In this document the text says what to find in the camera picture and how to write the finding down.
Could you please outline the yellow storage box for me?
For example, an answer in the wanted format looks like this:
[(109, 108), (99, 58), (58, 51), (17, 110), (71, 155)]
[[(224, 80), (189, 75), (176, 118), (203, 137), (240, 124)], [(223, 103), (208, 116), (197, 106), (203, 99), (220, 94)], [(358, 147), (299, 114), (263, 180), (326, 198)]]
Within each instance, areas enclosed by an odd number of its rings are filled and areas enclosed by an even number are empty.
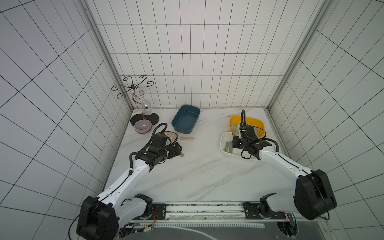
[[(240, 134), (240, 124), (241, 124), (241, 116), (232, 116), (230, 118), (230, 122), (229, 122), (229, 132), (231, 132), (231, 128), (230, 128), (230, 125), (231, 123), (235, 123), (235, 132), (237, 135)], [(265, 125), (262, 121), (258, 120), (258, 119), (253, 119), (253, 118), (248, 118), (246, 117), (246, 123), (252, 127), (257, 127), (258, 128), (258, 132), (259, 132), (259, 139), (263, 138), (265, 135), (266, 135), (266, 132), (265, 132)]]

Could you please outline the white storage box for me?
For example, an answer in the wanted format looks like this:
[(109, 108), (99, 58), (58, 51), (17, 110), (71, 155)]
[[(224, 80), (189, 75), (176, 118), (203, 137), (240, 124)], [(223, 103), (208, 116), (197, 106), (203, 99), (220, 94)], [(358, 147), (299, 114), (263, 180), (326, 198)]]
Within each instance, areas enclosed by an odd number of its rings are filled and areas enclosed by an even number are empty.
[(230, 132), (223, 133), (220, 141), (220, 151), (224, 156), (241, 161), (257, 160), (254, 156), (251, 156), (247, 152), (242, 153), (242, 149), (233, 148), (232, 145), (233, 134)]

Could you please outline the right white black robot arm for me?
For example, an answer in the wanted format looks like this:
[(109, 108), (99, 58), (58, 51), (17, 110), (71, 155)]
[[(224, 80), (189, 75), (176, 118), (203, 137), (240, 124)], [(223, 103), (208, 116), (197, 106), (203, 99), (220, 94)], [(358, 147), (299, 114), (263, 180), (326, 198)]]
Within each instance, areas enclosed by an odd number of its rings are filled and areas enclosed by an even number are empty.
[(240, 135), (234, 136), (234, 148), (267, 163), (292, 183), (292, 187), (274, 191), (260, 198), (258, 212), (270, 219), (277, 212), (296, 212), (307, 220), (314, 220), (337, 207), (330, 180), (322, 170), (311, 170), (279, 152), (279, 145), (269, 138), (257, 138), (255, 130), (240, 125)]

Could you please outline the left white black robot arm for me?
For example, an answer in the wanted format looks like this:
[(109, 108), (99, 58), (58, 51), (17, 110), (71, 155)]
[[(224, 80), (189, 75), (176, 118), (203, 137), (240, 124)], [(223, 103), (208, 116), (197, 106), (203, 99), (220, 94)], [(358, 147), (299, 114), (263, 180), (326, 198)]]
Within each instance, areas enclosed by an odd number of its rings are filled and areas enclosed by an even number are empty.
[(85, 240), (114, 240), (150, 229), (153, 224), (135, 229), (132, 221), (157, 219), (153, 199), (144, 194), (136, 194), (131, 199), (128, 196), (155, 166), (183, 154), (178, 138), (169, 131), (152, 134), (141, 150), (130, 153), (129, 169), (98, 196), (89, 196), (83, 201), (74, 220), (77, 235)]

